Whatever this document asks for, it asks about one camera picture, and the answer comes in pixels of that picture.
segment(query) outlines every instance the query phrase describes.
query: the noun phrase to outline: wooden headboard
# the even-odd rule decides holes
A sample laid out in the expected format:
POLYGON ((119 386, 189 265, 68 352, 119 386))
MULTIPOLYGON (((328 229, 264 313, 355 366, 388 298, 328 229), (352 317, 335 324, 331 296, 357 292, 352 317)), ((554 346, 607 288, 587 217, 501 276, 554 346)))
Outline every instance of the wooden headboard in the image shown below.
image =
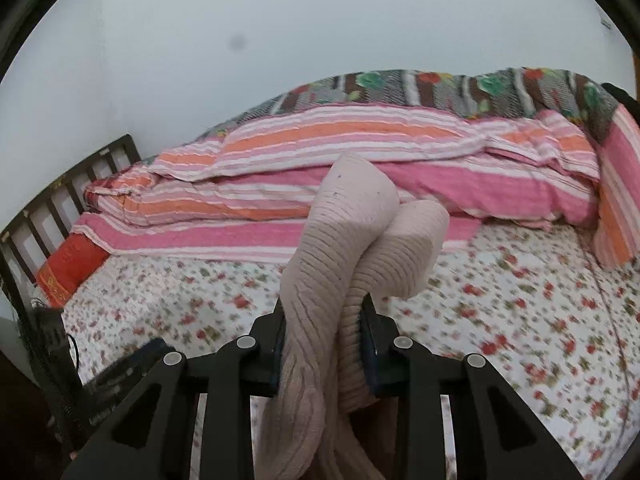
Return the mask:
POLYGON ((130 135, 78 162, 37 194, 0 232, 0 285, 16 310, 28 303, 27 284, 40 264, 69 236, 85 210, 82 188, 140 161, 130 135))

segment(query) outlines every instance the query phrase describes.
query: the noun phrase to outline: black gripper frame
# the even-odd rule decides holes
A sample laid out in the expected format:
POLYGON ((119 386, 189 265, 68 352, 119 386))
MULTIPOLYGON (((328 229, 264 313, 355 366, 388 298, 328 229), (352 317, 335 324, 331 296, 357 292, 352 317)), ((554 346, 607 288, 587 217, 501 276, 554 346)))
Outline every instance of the black gripper frame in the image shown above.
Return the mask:
MULTIPOLYGON (((394 480, 446 478, 441 395, 448 395, 458 480, 581 480, 536 415, 478 354, 433 355, 399 337, 367 296, 360 315, 371 391, 398 397, 394 480)), ((169 352, 132 389, 62 480, 187 480, 200 394, 207 394, 200 480, 254 478, 249 396, 278 391, 285 320, 280 300, 250 335, 186 359, 169 352)))
POLYGON ((253 479, 249 397, 277 393, 284 331, 278 300, 273 313, 255 320, 252 346, 244 336, 201 357, 167 352, 95 431, 62 480, 188 480, 200 394, 207 394, 200 479, 253 479))
POLYGON ((449 396, 458 480, 581 480, 560 445, 484 357, 432 354, 399 336, 367 296, 362 359, 377 397, 398 397, 394 480, 444 480, 440 396, 449 396))

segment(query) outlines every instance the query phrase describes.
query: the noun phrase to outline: striped blanket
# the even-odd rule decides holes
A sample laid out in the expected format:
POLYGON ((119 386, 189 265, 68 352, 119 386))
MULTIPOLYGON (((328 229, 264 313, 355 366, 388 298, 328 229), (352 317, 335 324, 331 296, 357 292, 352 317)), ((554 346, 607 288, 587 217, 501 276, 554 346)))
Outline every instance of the striped blanket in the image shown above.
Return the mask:
POLYGON ((252 121, 94 182, 85 198, 102 214, 85 214, 74 231, 112 253, 286 261, 330 165, 349 151, 375 163, 404 202, 442 202, 454 215, 447 249, 488 217, 537 226, 596 219, 595 152, 556 112, 469 121, 347 105, 252 121))
POLYGON ((446 246, 460 245, 483 218, 545 228, 564 216, 597 222, 594 252, 606 267, 640 251, 638 125, 603 87, 548 68, 386 70, 303 85, 89 186, 85 198, 101 214, 74 229, 116 253, 184 248, 206 258, 224 240, 231 245, 210 253, 260 261, 255 248, 271 249, 259 245, 264 226, 255 221, 282 223, 264 257, 276 261, 297 240, 284 231, 301 225, 342 150, 372 160, 402 200, 445 204, 465 226, 452 221, 446 246), (184 242, 196 226, 206 240, 198 247, 184 242), (231 228, 235 242, 225 235, 231 228))

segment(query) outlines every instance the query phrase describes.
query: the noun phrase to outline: screw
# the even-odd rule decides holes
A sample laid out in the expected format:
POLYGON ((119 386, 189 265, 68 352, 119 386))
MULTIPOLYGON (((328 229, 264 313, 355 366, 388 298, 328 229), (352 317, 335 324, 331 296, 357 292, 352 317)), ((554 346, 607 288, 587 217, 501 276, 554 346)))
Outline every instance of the screw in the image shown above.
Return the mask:
POLYGON ((182 354, 180 352, 169 352, 162 359, 164 364, 167 366, 177 365, 180 361, 182 361, 182 354))
POLYGON ((412 344, 414 344, 414 340, 404 335, 398 336, 394 339, 394 345, 396 348, 401 348, 403 350, 411 348, 412 344))
POLYGON ((480 354, 471 354, 466 358, 466 362, 473 368, 482 368, 486 364, 486 359, 480 354))
POLYGON ((255 339, 250 335, 243 335, 242 337, 238 338, 236 344, 238 345, 238 348, 253 348, 255 345, 255 339))

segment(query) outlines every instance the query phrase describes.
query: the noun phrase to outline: orange stripe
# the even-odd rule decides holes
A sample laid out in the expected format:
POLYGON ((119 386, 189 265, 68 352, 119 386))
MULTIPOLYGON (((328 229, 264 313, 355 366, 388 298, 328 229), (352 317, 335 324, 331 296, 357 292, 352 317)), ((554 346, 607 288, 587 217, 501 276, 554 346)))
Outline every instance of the orange stripe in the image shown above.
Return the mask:
MULTIPOLYGON (((548 130, 530 130, 524 132, 515 132, 512 134, 505 134, 500 136, 502 139, 508 140, 515 144, 525 144, 532 138, 537 137, 549 137, 550 139, 556 139, 549 133, 548 130)), ((575 134, 571 136, 560 137, 556 139, 560 147, 565 152, 593 152, 593 148, 589 144, 589 141, 581 134, 575 134)))
POLYGON ((604 186, 600 186, 600 225, 604 227, 607 238, 610 240, 611 248, 615 255, 615 261, 621 265, 633 256, 631 250, 626 246, 622 237, 622 230, 616 221, 616 217, 611 208, 609 193, 604 186))
POLYGON ((191 200, 172 200, 171 202, 140 203, 129 196, 113 197, 128 214, 146 217, 155 214, 197 214, 206 219, 237 218, 247 220, 274 220, 287 218, 306 218, 310 206, 301 205, 283 209, 232 208, 225 204, 209 204, 191 200))
POLYGON ((242 152, 253 148, 271 146, 282 142, 295 142, 301 139, 319 139, 321 137, 331 137, 341 134, 370 134, 372 132, 382 134, 404 134, 409 137, 433 137, 435 139, 443 137, 460 137, 450 130, 437 126, 409 126, 401 123, 382 122, 359 122, 341 121, 331 124, 312 124, 301 126, 290 130, 282 130, 272 134, 264 134, 247 139, 239 139, 236 142, 227 144, 224 152, 242 152))
POLYGON ((203 166, 216 160, 215 155, 203 155, 199 153, 172 153, 164 152, 158 155, 158 160, 167 162, 180 162, 181 164, 201 164, 203 166))

